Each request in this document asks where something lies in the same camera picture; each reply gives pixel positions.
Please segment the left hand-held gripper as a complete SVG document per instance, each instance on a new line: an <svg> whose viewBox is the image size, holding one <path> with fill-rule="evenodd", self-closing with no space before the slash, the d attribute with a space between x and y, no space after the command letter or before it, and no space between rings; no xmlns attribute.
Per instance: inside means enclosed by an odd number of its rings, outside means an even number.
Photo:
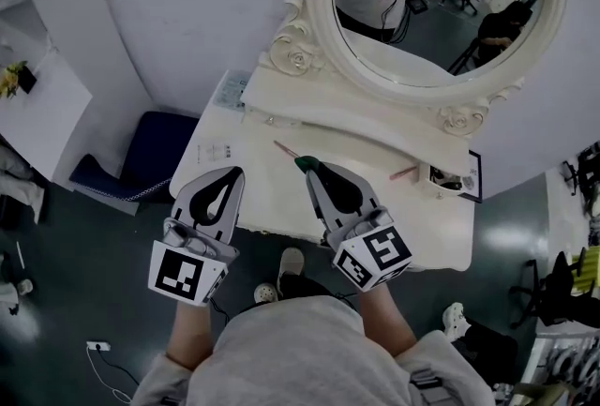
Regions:
<svg viewBox="0 0 600 406"><path fill-rule="evenodd" d="M232 166L203 174L180 190L172 217L164 221L163 239L153 243L150 290L194 307L208 305L239 256L227 244L244 186L243 169Z"/></svg>

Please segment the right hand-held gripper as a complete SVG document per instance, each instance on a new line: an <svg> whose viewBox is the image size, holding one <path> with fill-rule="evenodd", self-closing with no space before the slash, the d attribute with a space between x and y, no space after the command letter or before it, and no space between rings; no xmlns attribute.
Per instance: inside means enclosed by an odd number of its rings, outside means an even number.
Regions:
<svg viewBox="0 0 600 406"><path fill-rule="evenodd" d="M315 214L332 231L325 239L335 252L333 265L359 291L370 291L408 268L413 255L366 179L322 163L321 176L309 170L306 180Z"/></svg>

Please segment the white dressing table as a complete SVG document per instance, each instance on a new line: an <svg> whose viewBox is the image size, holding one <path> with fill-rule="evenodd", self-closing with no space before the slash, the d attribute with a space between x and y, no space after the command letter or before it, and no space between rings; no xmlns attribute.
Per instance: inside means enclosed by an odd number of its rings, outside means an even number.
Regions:
<svg viewBox="0 0 600 406"><path fill-rule="evenodd" d="M415 173L395 181L389 176L412 167L413 159L390 148L325 128L272 128L245 122L243 112L217 107L210 97L181 158L170 193L204 173L239 166L246 183L238 225L253 232L286 235L318 243L323 224L316 218L306 179L293 158L273 140L303 156L335 163L364 177L388 208L412 252L416 270L467 270L473 255L473 202L437 199L416 185ZM228 142L232 158L222 163L197 163L199 143Z"/></svg>

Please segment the person's right forearm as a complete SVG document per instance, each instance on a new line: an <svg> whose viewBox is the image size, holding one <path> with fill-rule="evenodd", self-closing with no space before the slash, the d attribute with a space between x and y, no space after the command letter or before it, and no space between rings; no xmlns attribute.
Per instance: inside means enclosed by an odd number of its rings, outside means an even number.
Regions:
<svg viewBox="0 0 600 406"><path fill-rule="evenodd" d="M365 335L392 356L409 351L417 339L386 284L358 294Z"/></svg>

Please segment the person's left forearm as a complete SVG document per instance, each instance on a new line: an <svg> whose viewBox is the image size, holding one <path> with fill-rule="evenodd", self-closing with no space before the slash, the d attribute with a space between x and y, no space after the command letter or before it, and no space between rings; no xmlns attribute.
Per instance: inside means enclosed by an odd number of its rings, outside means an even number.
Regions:
<svg viewBox="0 0 600 406"><path fill-rule="evenodd" d="M178 302L165 355L193 371L212 355L214 344L211 309Z"/></svg>

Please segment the white label sheet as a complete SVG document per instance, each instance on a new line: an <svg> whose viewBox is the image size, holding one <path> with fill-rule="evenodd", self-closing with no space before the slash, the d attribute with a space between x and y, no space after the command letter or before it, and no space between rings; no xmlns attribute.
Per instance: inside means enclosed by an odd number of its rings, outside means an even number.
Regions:
<svg viewBox="0 0 600 406"><path fill-rule="evenodd" d="M228 142L199 143L197 146L197 163L222 163L232 158L233 149Z"/></svg>

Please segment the navy blue upholstered chair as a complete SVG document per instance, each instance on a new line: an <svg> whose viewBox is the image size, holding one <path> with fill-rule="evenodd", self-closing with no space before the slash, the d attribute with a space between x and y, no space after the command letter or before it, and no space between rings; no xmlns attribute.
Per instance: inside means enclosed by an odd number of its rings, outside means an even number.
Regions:
<svg viewBox="0 0 600 406"><path fill-rule="evenodd" d="M147 112L140 119L120 175L107 173L87 154L69 180L100 196L129 203L172 203L169 186L199 120Z"/></svg>

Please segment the white clog shoe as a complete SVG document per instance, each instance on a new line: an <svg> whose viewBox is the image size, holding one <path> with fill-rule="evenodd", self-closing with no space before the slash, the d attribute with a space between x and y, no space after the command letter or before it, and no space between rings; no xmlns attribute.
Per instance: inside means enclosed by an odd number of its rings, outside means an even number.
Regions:
<svg viewBox="0 0 600 406"><path fill-rule="evenodd" d="M305 256L299 248L286 248L280 258L277 283L288 275L301 276L304 272Z"/></svg>
<svg viewBox="0 0 600 406"><path fill-rule="evenodd" d="M274 303L278 301L278 291L274 285L262 283L255 288L253 297L257 305Z"/></svg>

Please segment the person's black trouser legs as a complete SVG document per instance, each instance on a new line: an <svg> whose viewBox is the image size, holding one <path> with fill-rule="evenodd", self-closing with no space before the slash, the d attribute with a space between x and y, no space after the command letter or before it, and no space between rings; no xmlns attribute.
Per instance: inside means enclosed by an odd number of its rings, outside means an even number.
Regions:
<svg viewBox="0 0 600 406"><path fill-rule="evenodd" d="M292 272L284 272L278 279L277 293L283 300L311 296L329 296L336 299L346 299L353 296L353 293L331 293L319 282L307 278L303 275L296 275Z"/></svg>

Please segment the white printed paper sheet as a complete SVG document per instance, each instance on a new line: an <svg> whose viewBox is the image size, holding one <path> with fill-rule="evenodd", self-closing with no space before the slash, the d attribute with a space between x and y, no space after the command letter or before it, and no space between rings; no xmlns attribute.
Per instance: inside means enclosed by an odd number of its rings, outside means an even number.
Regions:
<svg viewBox="0 0 600 406"><path fill-rule="evenodd" d="M241 97L248 85L251 73L228 69L221 78L212 102L215 106L234 112L243 112L245 104Z"/></svg>

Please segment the person's grey shirt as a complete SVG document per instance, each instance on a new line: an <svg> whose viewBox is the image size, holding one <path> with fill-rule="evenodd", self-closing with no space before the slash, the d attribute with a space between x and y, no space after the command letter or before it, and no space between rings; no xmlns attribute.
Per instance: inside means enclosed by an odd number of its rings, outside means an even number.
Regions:
<svg viewBox="0 0 600 406"><path fill-rule="evenodd" d="M159 355L131 406L426 406L419 372L440 381L453 406L495 406L444 333L392 355L367 338L357 312L312 296L239 314L195 368Z"/></svg>

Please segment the white side table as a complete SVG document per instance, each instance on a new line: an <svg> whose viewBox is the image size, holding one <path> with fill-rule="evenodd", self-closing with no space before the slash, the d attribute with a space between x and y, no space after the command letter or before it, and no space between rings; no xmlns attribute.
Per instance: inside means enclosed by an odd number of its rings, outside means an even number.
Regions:
<svg viewBox="0 0 600 406"><path fill-rule="evenodd" d="M68 142L92 95L64 58L48 51L31 92L0 99L0 136L45 179L63 183L72 154Z"/></svg>

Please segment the black office chair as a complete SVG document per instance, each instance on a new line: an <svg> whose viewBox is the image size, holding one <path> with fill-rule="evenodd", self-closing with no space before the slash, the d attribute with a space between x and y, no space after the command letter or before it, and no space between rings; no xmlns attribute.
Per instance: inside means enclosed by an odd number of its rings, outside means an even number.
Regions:
<svg viewBox="0 0 600 406"><path fill-rule="evenodd" d="M574 281L581 274L585 259L585 248L581 250L578 259L571 264L567 262L565 253L560 252L552 271L545 278L539 278L537 260L528 260L524 267L532 269L532 288L512 286L508 293L526 294L530 297L530 301L522 312L520 319L511 323L510 328L516 330L528 318L533 317L539 319L545 326L566 322Z"/></svg>

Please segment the yellow flowers in black pot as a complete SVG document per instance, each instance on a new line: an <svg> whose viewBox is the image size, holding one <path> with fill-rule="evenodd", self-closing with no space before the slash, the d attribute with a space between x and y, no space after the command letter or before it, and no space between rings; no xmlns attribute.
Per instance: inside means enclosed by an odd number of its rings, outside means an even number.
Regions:
<svg viewBox="0 0 600 406"><path fill-rule="evenodd" d="M29 94L37 81L26 61L8 65L0 72L0 98L12 98L19 89Z"/></svg>

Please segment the yellow green chair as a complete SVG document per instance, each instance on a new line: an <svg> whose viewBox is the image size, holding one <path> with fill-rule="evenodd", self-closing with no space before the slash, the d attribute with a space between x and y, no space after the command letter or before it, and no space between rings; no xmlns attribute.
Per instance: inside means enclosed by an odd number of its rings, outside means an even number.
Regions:
<svg viewBox="0 0 600 406"><path fill-rule="evenodd" d="M568 264L573 278L572 296L600 297L600 246L583 248Z"/></svg>

